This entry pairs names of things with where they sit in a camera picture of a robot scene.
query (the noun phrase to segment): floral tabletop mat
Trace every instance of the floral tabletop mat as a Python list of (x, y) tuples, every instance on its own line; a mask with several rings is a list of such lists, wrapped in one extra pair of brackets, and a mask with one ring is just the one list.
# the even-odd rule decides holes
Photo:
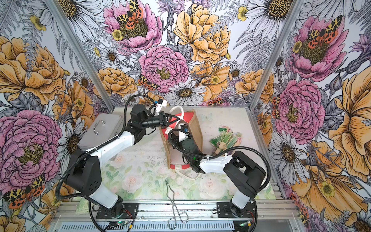
[[(225, 125), (242, 133), (242, 146), (257, 149), (244, 108), (195, 108), (195, 111), (203, 133), (204, 153), (210, 154), (212, 146), (209, 140), (219, 134), (219, 127)], [(245, 154), (265, 168), (257, 155)], [(174, 190), (177, 200), (228, 200), (236, 192), (236, 187), (224, 174), (202, 174), (196, 180), (189, 180), (167, 169), (158, 130), (120, 152), (102, 167), (101, 172), (103, 183), (124, 200), (167, 200), (165, 180)], [(187, 176), (196, 176), (191, 169), (182, 172)], [(271, 185), (258, 193), (256, 199), (276, 199)]]

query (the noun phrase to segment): black cable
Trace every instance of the black cable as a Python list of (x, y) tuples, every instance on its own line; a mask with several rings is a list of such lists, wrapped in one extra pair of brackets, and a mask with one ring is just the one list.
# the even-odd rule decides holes
[(95, 221), (94, 219), (94, 216), (93, 216), (93, 212), (92, 212), (92, 203), (89, 201), (89, 214), (90, 214), (90, 218), (93, 222), (93, 224), (95, 225), (95, 227), (100, 231), (100, 232), (105, 232), (105, 230), (103, 230), (99, 225), (98, 223)]
[(59, 182), (58, 182), (58, 184), (57, 184), (57, 186), (56, 186), (56, 188), (55, 188), (55, 196), (56, 196), (56, 198), (57, 198), (58, 200), (68, 199), (68, 198), (76, 197), (76, 196), (85, 197), (85, 195), (82, 194), (82, 193), (74, 193), (74, 194), (70, 194), (70, 195), (66, 195), (66, 196), (61, 195), (61, 194), (60, 194), (60, 189), (61, 189), (61, 187), (62, 187), (62, 184), (63, 184), (63, 182), (66, 180), (67, 175), (72, 171), (72, 169), (73, 169), (77, 164), (79, 164), (81, 161), (83, 161), (83, 160), (86, 159), (88, 156), (90, 156), (90, 155), (93, 154), (94, 152), (98, 151), (98, 150), (101, 149), (102, 147), (104, 147), (104, 146), (106, 146), (107, 144), (109, 144), (109, 143), (115, 141), (118, 137), (120, 137), (120, 136), (124, 133), (124, 131), (125, 131), (125, 127), (126, 127), (126, 112), (127, 112), (127, 109), (128, 109), (128, 105), (129, 105), (130, 100), (131, 100), (132, 98), (135, 98), (135, 97), (146, 97), (146, 98), (150, 99), (150, 100), (152, 101), (152, 103), (154, 103), (154, 100), (153, 100), (152, 98), (150, 98), (150, 97), (148, 97), (148, 96), (146, 96), (146, 95), (143, 95), (143, 94), (136, 94), (136, 95), (133, 95), (133, 96), (129, 97), (129, 99), (126, 101), (126, 104), (125, 104), (125, 109), (124, 109), (124, 125), (123, 125), (123, 127), (122, 127), (120, 133), (119, 133), (117, 136), (115, 136), (115, 137), (113, 137), (113, 138), (111, 138), (111, 139), (105, 141), (105, 142), (102, 143), (101, 145), (97, 146), (97, 147), (95, 148), (95, 150), (93, 149), (93, 150), (91, 150), (91, 151), (89, 151), (89, 152), (83, 154), (83, 155), (80, 156), (80, 157), (79, 157), (79, 158), (78, 158), (78, 159), (77, 159), (77, 160), (76, 160), (72, 165), (68, 166), (67, 170), (63, 173), (63, 175), (61, 176), (61, 178), (60, 178), (60, 180), (59, 180)]
[[(183, 133), (186, 133), (185, 131), (181, 130), (181, 129), (172, 129), (169, 134), (168, 134), (168, 140), (170, 142), (170, 144), (175, 148), (177, 149), (178, 151), (182, 152), (183, 154), (187, 154), (187, 155), (190, 155), (190, 156), (195, 156), (195, 157), (198, 157), (198, 158), (202, 158), (202, 159), (207, 159), (206, 156), (201, 156), (199, 154), (194, 154), (194, 153), (191, 153), (191, 152), (187, 152), (187, 151), (184, 151), (182, 150), (180, 147), (178, 147), (175, 142), (173, 141), (172, 137), (171, 137), (171, 134), (175, 131), (180, 131), (180, 132), (183, 132)], [(267, 159), (260, 153), (258, 152), (257, 150), (251, 148), (251, 147), (245, 147), (245, 146), (236, 146), (236, 147), (231, 147), (231, 148), (228, 148), (222, 152), (220, 152), (219, 154), (215, 155), (215, 156), (211, 156), (209, 157), (209, 160), (213, 160), (213, 159), (216, 159), (218, 158), (219, 156), (222, 156), (224, 155), (225, 153), (228, 153), (230, 151), (233, 151), (233, 150), (238, 150), (238, 149), (243, 149), (243, 150), (248, 150), (248, 151), (251, 151), (255, 154), (257, 154), (264, 162), (266, 168), (267, 168), (267, 179), (265, 180), (265, 182), (260, 186), (259, 188), (259, 191), (260, 192), (261, 190), (263, 190), (269, 183), (270, 181), (270, 176), (271, 176), (271, 172), (270, 172), (270, 165), (267, 161)]]

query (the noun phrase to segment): purple flower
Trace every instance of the purple flower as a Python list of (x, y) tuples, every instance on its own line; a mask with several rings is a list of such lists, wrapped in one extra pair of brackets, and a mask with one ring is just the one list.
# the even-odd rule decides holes
[(280, 95), (277, 131), (289, 133), (298, 144), (310, 142), (325, 120), (321, 96), (318, 86), (309, 80), (290, 80)]
[(58, 140), (56, 121), (35, 110), (0, 118), (0, 190), (25, 189), (41, 175), (55, 177)]
[(157, 3), (160, 5), (158, 9), (161, 14), (164, 12), (179, 14), (184, 10), (184, 0), (159, 0)]
[(164, 46), (152, 47), (139, 58), (142, 75), (151, 83), (159, 85), (158, 91), (167, 93), (169, 88), (185, 82), (188, 66), (184, 56)]
[(316, 211), (314, 211), (313, 209), (309, 208), (309, 207), (307, 208), (307, 210), (308, 210), (308, 214), (309, 214), (309, 218), (310, 218), (310, 225), (311, 225), (311, 228), (312, 228), (311, 231), (313, 231), (313, 227), (316, 229), (316, 231), (319, 231), (319, 232), (327, 231), (328, 226), (320, 218), (319, 214)]
[(194, 3), (200, 4), (203, 7), (210, 7), (211, 6), (210, 0), (194, 0)]
[(139, 7), (143, 11), (143, 18), (135, 23), (134, 28), (128, 29), (126, 25), (121, 26), (116, 18), (122, 14), (127, 14), (129, 3), (118, 7), (112, 5), (112, 8), (105, 7), (103, 17), (105, 19), (106, 32), (113, 36), (112, 41), (119, 44), (118, 52), (128, 55), (139, 50), (146, 50), (153, 45), (157, 45), (162, 39), (162, 21), (160, 16), (156, 17), (152, 13), (150, 6), (138, 0)]
[(289, 71), (298, 73), (303, 78), (311, 78), (318, 82), (330, 75), (343, 61), (346, 52), (341, 52), (344, 48), (344, 41), (347, 37), (348, 30), (344, 30), (345, 18), (342, 18), (338, 35), (329, 43), (323, 42), (314, 48), (309, 47), (309, 31), (326, 28), (331, 21), (325, 22), (325, 19), (318, 21), (310, 16), (299, 30), (299, 34), (294, 37), (294, 46), (292, 53), (286, 59), (286, 68)]

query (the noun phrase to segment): metal base plate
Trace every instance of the metal base plate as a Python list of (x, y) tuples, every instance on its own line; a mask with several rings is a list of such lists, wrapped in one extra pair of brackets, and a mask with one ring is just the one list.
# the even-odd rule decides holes
[[(230, 210), (230, 203), (229, 202), (217, 202), (216, 208), (218, 211), (218, 218), (235, 218)], [(241, 210), (243, 212), (242, 218), (251, 218), (252, 215), (250, 212), (254, 212), (253, 205), (251, 203), (247, 203), (245, 208)]]
[[(124, 210), (127, 210), (131, 213), (132, 218), (137, 218), (138, 213), (138, 206), (139, 203), (122, 203)], [(110, 216), (110, 212), (107, 211), (106, 207), (99, 206), (97, 215), (97, 219), (112, 219)], [(115, 219), (130, 219), (130, 215), (124, 212), (120, 217)]]

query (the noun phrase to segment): metal tongs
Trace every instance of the metal tongs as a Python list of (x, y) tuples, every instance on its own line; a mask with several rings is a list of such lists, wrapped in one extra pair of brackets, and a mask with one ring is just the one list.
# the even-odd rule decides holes
[[(165, 182), (166, 182), (166, 196), (167, 196), (167, 198), (170, 200), (171, 204), (173, 205), (173, 215), (174, 215), (173, 218), (170, 218), (169, 220), (167, 220), (167, 225), (168, 225), (168, 227), (169, 227), (170, 230), (173, 230), (173, 229), (175, 229), (175, 228), (177, 227), (177, 219), (176, 219), (176, 217), (175, 217), (175, 210), (174, 210), (174, 207), (175, 207), (175, 209), (177, 210), (177, 213), (178, 213), (179, 219), (180, 219), (180, 221), (181, 221), (182, 223), (187, 223), (189, 218), (188, 218), (188, 214), (187, 214), (186, 211), (183, 211), (183, 212), (179, 213), (178, 207), (177, 207), (177, 205), (175, 204), (175, 200), (174, 200), (175, 193), (174, 193), (174, 191), (171, 189), (171, 187), (170, 187), (169, 183), (167, 182), (167, 180), (165, 180)], [(173, 199), (171, 199), (171, 198), (169, 197), (169, 189), (173, 192)], [(181, 215), (184, 214), (184, 213), (185, 213), (185, 215), (187, 216), (187, 220), (186, 220), (186, 221), (183, 221), (182, 218), (181, 218)], [(174, 225), (174, 227), (171, 227), (171, 226), (170, 226), (170, 220), (173, 220), (173, 219), (174, 219), (175, 225)]]

